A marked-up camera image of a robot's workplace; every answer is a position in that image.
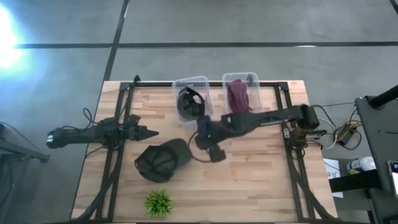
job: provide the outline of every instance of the maroon cloth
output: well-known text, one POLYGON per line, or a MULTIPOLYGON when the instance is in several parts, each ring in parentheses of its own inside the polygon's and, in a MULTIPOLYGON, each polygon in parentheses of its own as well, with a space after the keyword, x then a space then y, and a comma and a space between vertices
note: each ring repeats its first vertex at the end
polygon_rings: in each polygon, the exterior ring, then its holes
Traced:
POLYGON ((241 80, 235 80, 228 84, 228 104, 233 113, 249 112, 249 97, 246 93, 247 86, 241 80))

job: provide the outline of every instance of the green plant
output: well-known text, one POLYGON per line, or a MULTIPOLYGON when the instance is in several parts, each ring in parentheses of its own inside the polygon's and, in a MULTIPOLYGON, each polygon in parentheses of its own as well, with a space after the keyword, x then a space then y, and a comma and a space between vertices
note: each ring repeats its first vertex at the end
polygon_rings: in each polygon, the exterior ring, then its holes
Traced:
POLYGON ((172 212, 171 200, 165 190, 152 191, 145 199, 147 215, 151 217, 164 217, 172 212))

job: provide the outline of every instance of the plastic bin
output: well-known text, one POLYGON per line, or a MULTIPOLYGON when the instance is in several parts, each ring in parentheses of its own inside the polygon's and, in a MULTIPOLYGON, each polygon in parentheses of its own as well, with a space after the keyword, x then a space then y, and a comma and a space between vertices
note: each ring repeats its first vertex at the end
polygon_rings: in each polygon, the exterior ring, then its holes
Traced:
POLYGON ((213 102, 211 100, 211 95, 210 95, 210 84, 209 80, 207 77, 204 76, 198 76, 198 77, 191 77, 191 78, 183 78, 180 80, 175 80, 172 83, 172 88, 174 91, 175 95, 175 110, 176 113, 178 114, 177 116, 177 121, 182 124, 184 128, 196 128, 197 127, 197 121, 194 120, 186 120, 183 117, 180 116, 177 110, 177 99, 178 99, 178 94, 182 89, 185 87, 189 87, 192 90, 197 91, 205 100, 205 115, 211 116, 213 114, 213 102))
POLYGON ((252 108, 253 113, 262 111, 262 100, 260 94, 260 82, 259 77, 252 72, 241 72, 241 73, 226 73, 223 75, 223 92, 224 92, 224 112, 225 114, 232 113, 228 103, 228 83, 241 80, 246 83, 246 93, 249 98, 249 106, 252 108))

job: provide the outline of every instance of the concrete floor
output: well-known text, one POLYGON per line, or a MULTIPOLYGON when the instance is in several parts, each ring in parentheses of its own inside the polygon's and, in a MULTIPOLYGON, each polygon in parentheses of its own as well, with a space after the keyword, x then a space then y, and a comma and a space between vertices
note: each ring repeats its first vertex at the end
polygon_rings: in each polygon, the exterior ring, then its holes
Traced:
MULTIPOLYGON (((0 29, 10 29, 19 44, 112 43, 122 4, 0 0, 12 24, 0 29)), ((398 41, 397 23, 388 0, 131 0, 120 42, 398 41)), ((0 54, 3 42, 0 37, 0 54)), ((86 125, 81 111, 95 111, 110 51, 22 49, 14 52, 19 58, 13 65, 0 68, 0 121, 52 155, 46 164, 30 163, 4 223, 68 220, 86 146, 50 150, 45 138, 59 126, 86 125)), ((396 58, 398 47, 119 49, 110 80, 136 74, 143 80, 217 80, 227 72, 255 72, 262 80, 305 80, 311 104, 329 105, 396 85, 396 58)), ((354 106, 326 110, 340 123, 354 106)), ((364 139, 357 150, 336 146, 323 153, 356 158, 370 151, 364 139)), ((347 212, 346 202, 336 203, 343 219, 366 221, 364 213, 347 212)))

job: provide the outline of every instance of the paper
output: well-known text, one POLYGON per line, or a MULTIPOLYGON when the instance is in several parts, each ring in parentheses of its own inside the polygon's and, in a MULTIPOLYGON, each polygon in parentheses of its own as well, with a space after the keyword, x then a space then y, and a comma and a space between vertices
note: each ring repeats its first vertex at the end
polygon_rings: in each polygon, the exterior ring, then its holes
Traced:
MULTIPOLYGON (((323 159, 326 167, 326 173, 328 174, 328 179, 333 179, 340 177, 340 171, 338 166, 338 161, 334 159, 323 159)), ((342 192, 332 193, 334 197, 343 198, 342 192)))

